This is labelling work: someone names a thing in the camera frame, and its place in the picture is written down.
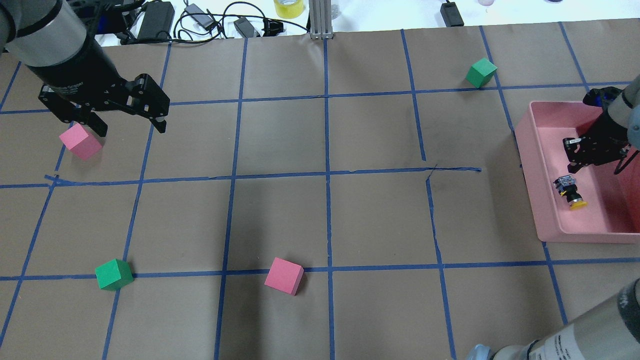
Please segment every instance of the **foam cube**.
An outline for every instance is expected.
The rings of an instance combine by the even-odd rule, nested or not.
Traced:
[[[298,285],[300,285],[300,279],[302,279],[304,272],[305,269],[298,264],[275,258],[264,284],[289,295],[296,296],[296,291],[298,290]]]
[[[95,268],[95,277],[102,290],[116,291],[133,282],[131,268],[125,261],[113,259]]]
[[[67,149],[82,160],[91,158],[102,148],[102,144],[98,142],[98,139],[80,124],[73,125],[59,137]]]
[[[477,63],[471,65],[467,73],[467,80],[476,88],[481,88],[487,84],[495,74],[498,68],[486,58],[480,59]]]

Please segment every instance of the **blue tape line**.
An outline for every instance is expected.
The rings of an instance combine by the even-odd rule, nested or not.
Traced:
[[[164,179],[144,179],[143,183],[175,183],[177,181],[210,181],[210,180],[231,180],[231,176],[197,176],[197,177],[168,177]]]
[[[554,287],[554,293],[556,293],[556,301],[558,303],[558,309],[560,310],[560,317],[562,318],[562,323],[566,325],[568,323],[566,319],[566,312],[564,311],[562,295],[560,294],[560,287],[558,286],[558,281],[556,279],[556,271],[554,270],[554,264],[551,261],[551,255],[549,254],[547,243],[542,243],[542,249],[545,251],[545,258],[547,259],[547,266],[549,268],[549,275],[551,276],[551,283]]]
[[[164,56],[164,66],[162,68],[162,76],[160,77],[160,88],[164,87],[164,79],[166,78],[166,69],[169,67],[169,58],[171,57],[171,43],[166,47],[166,55]]]
[[[170,103],[171,106],[182,106],[182,105],[204,105],[204,104],[228,104],[231,102],[238,102],[237,99],[226,99],[226,100],[199,100],[199,101],[178,101]]]
[[[2,327],[2,332],[0,332],[0,348],[2,348],[4,335],[6,334],[6,330],[9,327],[9,321],[11,321],[11,315],[13,314],[15,302],[18,299],[18,293],[20,292],[21,287],[22,287],[22,280],[18,280],[18,283],[15,285],[15,290],[13,291],[13,297],[11,299],[11,304],[9,305],[9,310],[7,310],[6,317],[4,318],[4,325]]]
[[[490,62],[493,63],[493,56],[491,55],[491,49],[489,48],[489,42],[486,39],[484,28],[482,26],[479,26],[479,29],[480,29],[480,35],[482,36],[482,41],[484,43],[484,49],[486,50],[487,58],[489,59]],[[507,108],[507,102],[504,99],[504,93],[502,92],[502,87],[500,86],[500,77],[498,77],[497,72],[495,73],[494,78],[495,78],[495,84],[497,85],[497,88],[498,88],[498,94],[500,95],[500,102],[502,103],[502,109],[504,110],[504,116],[507,118],[507,124],[509,124],[509,128],[511,129],[511,134],[513,135],[513,139],[514,141],[516,141],[515,129],[513,128],[511,115],[509,114],[509,109]]]
[[[0,115],[13,115],[13,114],[33,114],[33,113],[50,113],[49,109],[35,109],[35,110],[8,110],[0,111]]]
[[[423,172],[423,171],[473,171],[481,172],[482,168],[477,167],[413,167],[413,168],[381,168],[381,169],[367,169],[367,170],[336,170],[331,171],[331,175],[351,175],[351,174],[389,174],[400,172]]]
[[[309,99],[321,99],[322,95],[301,95],[301,96],[281,96],[281,97],[255,97],[252,99],[243,99],[243,102],[258,102],[258,101],[281,101],[281,100],[309,100]]]
[[[640,263],[640,258],[604,258],[604,259],[552,260],[551,263],[553,265]]]
[[[415,168],[380,168],[380,169],[362,169],[362,170],[334,170],[330,171],[331,175],[350,175],[350,174],[390,174],[401,172],[423,172],[423,171],[473,171],[481,172],[482,168],[477,167],[415,167]],[[235,179],[271,179],[278,177],[307,177],[307,176],[326,176],[326,172],[284,172],[279,174],[250,174],[236,175]],[[56,181],[56,186],[118,186],[140,184],[140,180],[120,180],[120,181],[70,181],[60,179],[58,177],[44,175],[44,178]],[[178,181],[212,181],[212,180],[231,180],[234,176],[196,176],[196,177],[166,177],[143,179],[142,183],[174,183]],[[0,188],[45,188],[48,184],[8,184],[0,185]]]
[[[611,86],[611,85],[629,85],[631,81],[610,81],[604,83],[587,83],[589,86]]]
[[[427,157],[424,154],[424,140],[422,139],[422,127],[420,126],[420,112],[418,111],[418,98],[415,96],[415,82],[413,80],[411,58],[409,57],[409,47],[406,44],[404,29],[400,29],[400,36],[402,37],[402,45],[404,47],[404,57],[406,58],[406,68],[409,71],[409,83],[411,84],[411,97],[413,99],[413,116],[415,117],[415,127],[418,130],[418,143],[420,145],[420,156],[422,157],[423,161],[427,161]]]
[[[149,155],[149,149],[151,148],[151,139],[154,135],[153,125],[149,126],[149,134],[147,136],[147,146],[145,147],[145,155],[142,159],[142,168],[140,169],[140,180],[138,181],[138,190],[136,191],[136,200],[133,202],[133,208],[131,209],[131,219],[129,221],[129,228],[127,230],[127,239],[124,243],[124,251],[122,252],[122,261],[127,261],[129,256],[129,246],[131,246],[131,236],[133,235],[133,228],[136,223],[136,215],[138,214],[138,205],[140,204],[140,196],[142,195],[142,186],[144,185],[143,179],[145,178],[145,171],[147,169],[147,158]]]
[[[0,102],[0,110],[2,110],[4,106],[4,102],[6,101],[6,98],[9,96],[9,91],[13,86],[15,77],[18,75],[18,70],[20,70],[20,65],[22,65],[22,62],[18,61],[18,64],[15,66],[15,70],[13,71],[13,75],[11,76],[11,80],[9,80],[9,85],[7,85],[6,90],[4,91],[4,95],[2,96],[2,102]]]
[[[425,181],[427,187],[427,198],[429,200],[429,214],[431,215],[431,230],[433,231],[433,245],[436,249],[436,259],[438,261],[438,271],[440,272],[440,289],[442,291],[442,304],[444,305],[444,318],[447,323],[447,336],[449,337],[449,351],[451,351],[451,357],[456,357],[456,345],[453,340],[453,327],[451,325],[451,312],[449,311],[449,296],[447,294],[447,282],[444,276],[444,265],[442,263],[442,253],[440,252],[440,246],[438,245],[438,236],[436,235],[436,222],[434,216],[434,204],[433,194],[431,193],[431,180]]]
[[[502,86],[503,90],[517,90],[517,89],[544,89],[544,88],[577,88],[584,86],[584,84],[547,84],[547,85],[513,85]]]
[[[21,188],[48,188],[49,184],[13,184],[0,185],[0,189],[21,189]]]
[[[385,96],[385,95],[408,95],[411,91],[383,91],[383,92],[355,92],[352,94],[325,94],[324,97],[361,97],[361,96]]]
[[[68,275],[25,275],[22,277],[24,281],[39,281],[39,280],[81,280],[81,279],[95,279],[95,274],[68,274]]]
[[[164,66],[162,76],[160,78],[160,88],[164,86],[164,79],[166,77],[166,70],[169,65],[169,57],[171,55],[171,44],[166,48],[166,54],[164,56]],[[129,228],[127,230],[127,239],[125,240],[124,250],[122,252],[122,261],[127,261],[129,255],[129,247],[131,246],[131,235],[133,234],[133,227],[136,221],[136,214],[138,213],[138,204],[140,203],[140,195],[142,194],[142,186],[144,185],[145,171],[147,169],[147,160],[149,157],[149,150],[151,149],[151,140],[154,135],[153,125],[149,125],[149,134],[147,136],[147,145],[145,146],[145,155],[142,158],[142,166],[140,168],[140,178],[138,179],[138,190],[136,191],[136,200],[131,210],[131,220],[129,221]],[[109,354],[109,344],[111,343],[111,331],[113,330],[113,323],[116,318],[116,312],[118,311],[118,299],[120,298],[120,290],[116,291],[113,297],[113,307],[111,308],[111,316],[109,317],[109,326],[107,328],[107,336],[104,340],[104,348],[102,349],[102,360],[107,359]]]
[[[486,86],[480,89],[476,88],[452,88],[452,89],[427,89],[427,90],[416,90],[416,94],[431,94],[437,92],[467,92],[467,91],[478,91],[478,90],[498,90],[496,86]]]
[[[70,122],[70,123],[69,123],[69,126],[67,127],[67,130],[71,129],[71,127],[72,127],[73,125],[74,125],[74,122],[73,122],[73,121],[72,121],[72,122]],[[63,143],[63,144],[62,144],[62,148],[60,148],[60,154],[58,155],[58,161],[56,162],[56,168],[55,168],[55,170],[54,170],[54,171],[56,171],[56,172],[57,172],[58,170],[60,170],[60,165],[62,164],[62,157],[64,157],[64,155],[65,155],[65,149],[66,149],[66,148],[67,148],[67,147],[66,147],[66,146],[65,146],[65,144]]]
[[[560,26],[560,31],[562,31],[562,36],[564,37],[564,42],[566,42],[566,46],[569,48],[569,53],[571,53],[571,58],[573,59],[573,63],[575,64],[575,68],[578,70],[578,74],[582,80],[582,84],[584,89],[589,92],[589,87],[587,86],[587,79],[584,77],[584,73],[582,73],[582,68],[580,67],[580,63],[578,62],[578,57],[576,57],[575,52],[573,51],[573,47],[571,46],[571,42],[569,41],[569,37],[566,34],[566,30],[564,29],[564,25],[561,21],[558,22]]]
[[[244,73],[246,70],[246,49],[248,39],[244,39],[243,51],[242,51],[242,67],[240,71],[240,90],[238,94],[238,111],[236,117],[236,139],[234,144],[234,162],[231,170],[231,187],[229,190],[229,207],[227,211],[227,230],[225,233],[225,250],[222,258],[222,275],[220,279],[220,295],[218,298],[218,322],[216,324],[216,339],[214,345],[214,359],[220,358],[220,336],[222,335],[222,314],[225,306],[225,290],[227,287],[227,269],[229,262],[229,243],[231,239],[231,221],[234,212],[234,197],[236,193],[236,174],[238,164],[238,147],[240,144],[240,124],[242,119],[242,103],[244,92]]]
[[[598,259],[566,259],[552,260],[553,265],[584,265],[584,264],[621,264],[621,263],[640,263],[640,258],[598,258]],[[532,261],[498,261],[485,263],[443,263],[444,269],[459,268],[503,268],[503,267],[519,267],[519,266],[547,266],[546,260]],[[354,266],[332,266],[332,272],[361,272],[361,271],[388,271],[388,270],[427,270],[437,269],[439,264],[400,264],[400,265],[354,265]],[[328,266],[306,267],[305,272],[328,272]],[[257,275],[267,274],[269,269],[250,269],[250,270],[228,270],[227,276],[230,275]],[[149,272],[133,274],[135,278],[154,278],[154,277],[191,277],[191,276],[219,276],[222,275],[221,270],[202,270],[188,272]],[[64,279],[95,279],[95,274],[63,274],[63,275],[13,275],[0,276],[0,281],[41,281],[41,280],[64,280]]]
[[[107,336],[104,339],[104,348],[102,348],[102,360],[107,360],[109,353],[109,345],[111,344],[111,333],[113,332],[113,323],[116,320],[116,311],[118,310],[118,301],[120,300],[120,290],[116,290],[113,295],[113,305],[111,306],[111,316],[109,317],[109,326],[107,327]]]
[[[184,272],[143,272],[133,274],[135,279],[155,278],[155,277],[194,277],[194,276],[219,276],[222,271],[184,271]]]
[[[45,175],[46,179],[51,180],[51,176]],[[118,186],[118,185],[134,185],[139,184],[139,180],[123,180],[123,181],[87,181],[87,182],[79,182],[79,181],[69,181],[69,180],[58,180],[56,182],[56,186]]]
[[[443,264],[445,269],[461,269],[461,268],[504,268],[512,266],[546,266],[547,262],[539,261],[499,261],[495,263],[452,263]]]
[[[325,172],[285,172],[281,174],[238,175],[236,179],[271,179],[274,177],[324,176]]]
[[[329,315],[329,357],[335,360],[335,322],[333,317],[333,247],[331,229],[331,159],[329,157],[329,55],[327,39],[323,39],[324,68],[324,170],[326,171],[326,264]]]
[[[33,231],[33,235],[31,237],[31,242],[29,243],[29,249],[27,250],[27,255],[24,258],[24,262],[22,264],[22,270],[20,271],[20,279],[15,286],[15,291],[13,292],[13,297],[11,299],[11,304],[9,305],[9,310],[7,311],[6,318],[4,319],[4,325],[2,328],[2,333],[0,333],[0,347],[2,347],[4,341],[4,335],[6,334],[6,330],[9,326],[9,322],[11,321],[11,316],[13,314],[13,309],[15,307],[15,302],[18,299],[18,293],[20,292],[20,288],[22,287],[22,278],[27,273],[27,267],[29,266],[29,260],[31,260],[31,253],[33,252],[33,248],[36,245],[36,239],[38,238],[38,233],[40,232],[40,226],[42,225],[42,219],[44,219],[44,215],[47,212],[47,207],[49,206],[49,202],[51,201],[51,196],[53,195],[53,190],[55,189],[56,184],[53,183],[49,187],[49,193],[47,194],[47,198],[44,201],[44,205],[42,206],[42,211],[40,212],[40,217],[38,217],[38,222],[36,223],[36,228]]]

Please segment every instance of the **white table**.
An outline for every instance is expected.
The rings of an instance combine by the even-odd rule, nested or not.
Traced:
[[[184,9],[182,0],[171,0],[175,9],[174,23]],[[250,0],[267,17],[278,18],[273,0]],[[308,16],[308,0],[305,11],[295,19],[289,19],[305,26]],[[413,28],[442,28],[444,21],[440,15],[440,5],[444,0],[334,0],[340,8],[340,16],[333,21],[333,30],[338,31],[379,31]],[[222,13],[231,1],[193,0],[202,10]],[[548,0],[495,0],[491,6],[482,6],[477,0],[457,0],[456,4],[465,25],[527,24],[535,22],[580,21],[599,19],[640,18],[639,0],[564,0],[552,3]],[[228,13],[238,15],[259,15],[251,6],[236,4]],[[132,32],[138,32],[144,15],[138,19]],[[239,37],[233,21],[225,19],[227,36]],[[250,19],[257,29],[262,29],[261,19]],[[193,20],[184,19],[189,29],[203,32]],[[296,26],[285,24],[285,33],[281,35],[299,35],[304,31]],[[118,45],[114,35],[99,35],[96,38],[103,46]]]

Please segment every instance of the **pink cube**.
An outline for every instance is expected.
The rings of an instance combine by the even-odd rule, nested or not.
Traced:
[[[82,160],[91,158],[102,148],[102,144],[98,142],[98,139],[87,132],[87,130],[80,124],[73,125],[59,137],[67,149]]]
[[[264,284],[289,295],[296,296],[296,291],[298,290],[298,285],[300,285],[300,279],[302,279],[304,272],[305,269],[300,265],[275,258]]]

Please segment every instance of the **yellow tape roll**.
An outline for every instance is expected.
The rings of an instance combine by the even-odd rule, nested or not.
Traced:
[[[305,9],[302,0],[273,0],[276,6],[276,13],[283,19],[293,19],[299,17]]]

